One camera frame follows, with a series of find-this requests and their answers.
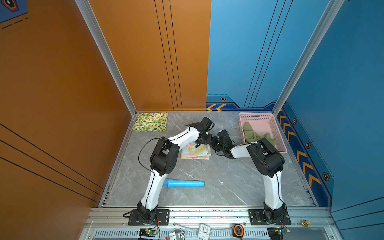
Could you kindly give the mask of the pastel floral skirt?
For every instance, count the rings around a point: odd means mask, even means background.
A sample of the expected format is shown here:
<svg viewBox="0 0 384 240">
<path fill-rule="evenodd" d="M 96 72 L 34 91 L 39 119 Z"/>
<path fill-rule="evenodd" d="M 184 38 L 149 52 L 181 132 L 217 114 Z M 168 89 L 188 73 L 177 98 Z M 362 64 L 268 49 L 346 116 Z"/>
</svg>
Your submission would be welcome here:
<svg viewBox="0 0 384 240">
<path fill-rule="evenodd" d="M 181 159 L 189 160 L 208 160 L 212 155 L 209 145 L 199 145 L 195 142 L 188 144 L 181 150 Z"/>
</svg>

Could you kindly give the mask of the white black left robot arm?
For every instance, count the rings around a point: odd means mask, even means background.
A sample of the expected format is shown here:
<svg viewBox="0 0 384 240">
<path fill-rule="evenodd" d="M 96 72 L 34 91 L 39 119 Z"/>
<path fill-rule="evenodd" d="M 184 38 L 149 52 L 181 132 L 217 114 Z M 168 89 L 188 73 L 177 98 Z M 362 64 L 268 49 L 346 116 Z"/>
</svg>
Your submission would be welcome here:
<svg viewBox="0 0 384 240">
<path fill-rule="evenodd" d="M 138 217 L 146 225 L 157 223 L 156 211 L 159 205 L 159 197 L 167 176 L 174 170 L 177 164 L 179 152 L 189 143 L 196 140 L 203 144 L 209 139 L 209 131 L 215 125 L 213 123 L 193 123 L 187 128 L 170 138 L 156 138 L 158 141 L 150 157 L 150 180 L 143 198 L 138 202 L 136 209 L 123 214 L 124 218 Z"/>
</svg>

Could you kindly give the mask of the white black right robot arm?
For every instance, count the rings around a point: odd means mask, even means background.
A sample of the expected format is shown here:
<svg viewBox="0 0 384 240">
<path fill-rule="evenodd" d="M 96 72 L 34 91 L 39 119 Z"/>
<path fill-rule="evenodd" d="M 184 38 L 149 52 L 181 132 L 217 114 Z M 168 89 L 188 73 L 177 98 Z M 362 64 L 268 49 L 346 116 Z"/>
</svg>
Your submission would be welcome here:
<svg viewBox="0 0 384 240">
<path fill-rule="evenodd" d="M 233 159 L 251 158 L 256 169 L 263 175 L 265 200 L 262 220 L 269 225 L 279 224 L 287 214 L 287 205 L 283 201 L 281 175 L 285 163 L 282 154 L 265 138 L 243 145 L 233 145 L 218 137 L 211 140 L 210 146 L 215 152 Z"/>
</svg>

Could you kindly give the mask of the olive green ruffled skirt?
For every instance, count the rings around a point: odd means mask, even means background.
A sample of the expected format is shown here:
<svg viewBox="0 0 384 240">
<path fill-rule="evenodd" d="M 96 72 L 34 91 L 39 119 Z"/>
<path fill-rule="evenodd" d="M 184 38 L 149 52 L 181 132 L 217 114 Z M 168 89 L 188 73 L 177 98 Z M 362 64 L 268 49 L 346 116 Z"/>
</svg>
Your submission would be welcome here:
<svg viewBox="0 0 384 240">
<path fill-rule="evenodd" d="M 246 144 L 257 142 L 262 138 L 267 139 L 274 147 L 279 142 L 278 138 L 272 138 L 271 133 L 265 133 L 263 136 L 259 135 L 257 132 L 254 131 L 249 122 L 245 122 L 243 126 L 243 133 Z"/>
</svg>

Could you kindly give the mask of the lemon print skirt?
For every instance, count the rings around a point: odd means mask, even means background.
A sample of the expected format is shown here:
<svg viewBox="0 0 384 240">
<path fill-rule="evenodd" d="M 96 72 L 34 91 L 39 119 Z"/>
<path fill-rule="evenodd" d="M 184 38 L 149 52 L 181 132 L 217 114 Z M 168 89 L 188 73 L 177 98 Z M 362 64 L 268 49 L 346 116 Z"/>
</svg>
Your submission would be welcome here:
<svg viewBox="0 0 384 240">
<path fill-rule="evenodd" d="M 165 132 L 168 113 L 139 113 L 133 126 L 136 132 Z"/>
</svg>

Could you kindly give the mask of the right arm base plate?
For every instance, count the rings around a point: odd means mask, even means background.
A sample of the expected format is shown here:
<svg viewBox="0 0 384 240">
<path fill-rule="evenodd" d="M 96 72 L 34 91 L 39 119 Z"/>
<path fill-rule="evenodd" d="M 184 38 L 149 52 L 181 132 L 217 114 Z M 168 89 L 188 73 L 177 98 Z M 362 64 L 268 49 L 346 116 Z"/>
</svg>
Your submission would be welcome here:
<svg viewBox="0 0 384 240">
<path fill-rule="evenodd" d="M 253 226 L 280 225 L 285 226 L 292 224 L 288 211 L 281 207 L 277 210 L 270 209 L 249 209 L 248 210 L 250 223 Z"/>
</svg>

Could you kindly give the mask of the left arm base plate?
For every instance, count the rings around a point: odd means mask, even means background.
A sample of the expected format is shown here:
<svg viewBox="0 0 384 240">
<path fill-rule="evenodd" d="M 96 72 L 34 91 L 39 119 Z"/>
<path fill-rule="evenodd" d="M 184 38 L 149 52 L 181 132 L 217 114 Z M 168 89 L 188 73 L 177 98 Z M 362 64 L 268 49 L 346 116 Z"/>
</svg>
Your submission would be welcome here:
<svg viewBox="0 0 384 240">
<path fill-rule="evenodd" d="M 169 209 L 156 209 L 150 212 L 144 211 L 140 213 L 139 210 L 133 210 L 130 213 L 128 225 L 129 226 L 144 226 L 144 225 L 159 225 L 167 226 L 170 219 Z"/>
</svg>

